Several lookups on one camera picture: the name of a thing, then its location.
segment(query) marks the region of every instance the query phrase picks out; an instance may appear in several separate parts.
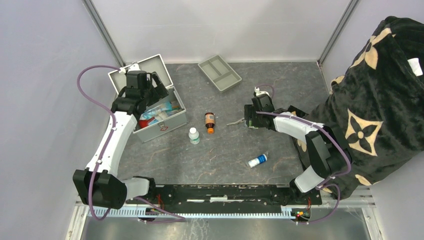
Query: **blue label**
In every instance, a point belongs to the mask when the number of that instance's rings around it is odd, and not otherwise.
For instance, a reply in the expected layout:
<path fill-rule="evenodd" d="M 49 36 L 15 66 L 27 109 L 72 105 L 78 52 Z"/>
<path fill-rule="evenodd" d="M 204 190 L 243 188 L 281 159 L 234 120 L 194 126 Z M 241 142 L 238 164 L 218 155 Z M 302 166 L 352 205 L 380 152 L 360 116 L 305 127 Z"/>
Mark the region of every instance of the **blue label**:
<path fill-rule="evenodd" d="M 259 160 L 259 163 L 260 164 L 263 163 L 263 162 L 265 162 L 267 160 L 267 158 L 263 154 L 260 155 L 260 156 L 258 156 L 257 159 Z"/>

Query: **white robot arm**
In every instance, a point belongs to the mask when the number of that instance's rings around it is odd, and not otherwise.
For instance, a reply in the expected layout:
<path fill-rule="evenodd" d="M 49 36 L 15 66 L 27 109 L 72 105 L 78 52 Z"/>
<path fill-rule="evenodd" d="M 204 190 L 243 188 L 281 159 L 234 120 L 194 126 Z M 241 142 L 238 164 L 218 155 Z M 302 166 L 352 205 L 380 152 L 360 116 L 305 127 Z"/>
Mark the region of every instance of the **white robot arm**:
<path fill-rule="evenodd" d="M 319 187 L 326 179 L 350 166 L 352 154 L 339 126 L 311 122 L 297 117 L 291 110 L 275 109 L 270 95 L 257 87 L 253 95 L 253 104 L 244 106 L 246 125 L 284 133 L 307 145 L 309 166 L 290 182 L 297 196 Z"/>
<path fill-rule="evenodd" d="M 168 96 L 168 90 L 155 72 L 141 71 L 138 64 L 129 67 L 126 73 L 126 87 L 118 94 L 111 108 L 115 124 L 111 116 L 91 161 L 84 170 L 76 170 L 73 175 L 73 182 L 84 204 L 89 203 L 90 188 L 94 206 L 113 209 L 121 208 L 128 199 L 148 193 L 150 187 L 148 178 L 133 177 L 120 181 L 116 175 L 125 145 L 141 114 L 146 107 L 166 96 Z"/>

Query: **white plastic bottle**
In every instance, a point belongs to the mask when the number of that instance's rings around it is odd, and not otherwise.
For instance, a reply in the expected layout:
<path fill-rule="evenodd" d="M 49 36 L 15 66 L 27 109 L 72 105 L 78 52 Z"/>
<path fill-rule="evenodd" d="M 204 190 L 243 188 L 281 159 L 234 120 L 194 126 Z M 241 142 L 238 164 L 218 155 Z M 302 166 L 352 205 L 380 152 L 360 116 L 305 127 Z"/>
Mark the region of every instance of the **white plastic bottle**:
<path fill-rule="evenodd" d="M 190 128 L 190 132 L 188 133 L 188 137 L 190 138 L 190 143 L 196 145 L 200 142 L 199 132 L 195 127 Z"/>

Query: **gray floor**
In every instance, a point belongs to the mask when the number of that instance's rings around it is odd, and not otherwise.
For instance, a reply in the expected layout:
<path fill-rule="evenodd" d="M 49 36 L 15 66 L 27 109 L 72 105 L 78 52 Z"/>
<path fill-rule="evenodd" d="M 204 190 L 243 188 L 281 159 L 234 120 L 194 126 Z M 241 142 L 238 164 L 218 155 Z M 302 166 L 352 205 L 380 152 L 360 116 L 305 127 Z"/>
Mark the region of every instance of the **gray floor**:
<path fill-rule="evenodd" d="M 292 142 L 285 134 L 226 126 L 243 117 L 254 86 L 275 86 L 276 108 L 294 105 L 306 112 L 326 100 L 328 93 L 315 62 L 231 63 L 243 78 L 220 93 L 197 64 L 167 64 L 185 107 L 189 123 L 145 144 L 132 135 L 119 165 L 118 177 L 145 176 L 157 184 L 287 184 L 302 172 Z M 214 134 L 207 134 L 204 114 L 216 115 Z M 196 127 L 200 143 L 192 145 L 188 132 Z M 246 162 L 269 152 L 268 161 L 254 168 Z"/>

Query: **gray plastic tray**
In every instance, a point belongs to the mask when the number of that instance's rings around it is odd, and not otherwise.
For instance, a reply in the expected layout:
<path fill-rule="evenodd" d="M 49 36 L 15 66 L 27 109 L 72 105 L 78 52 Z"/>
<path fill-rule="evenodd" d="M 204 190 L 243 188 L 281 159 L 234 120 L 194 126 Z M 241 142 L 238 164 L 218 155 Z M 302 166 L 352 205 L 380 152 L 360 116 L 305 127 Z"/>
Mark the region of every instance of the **gray plastic tray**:
<path fill-rule="evenodd" d="M 198 64 L 215 87 L 222 93 L 239 83 L 242 78 L 219 55 Z"/>

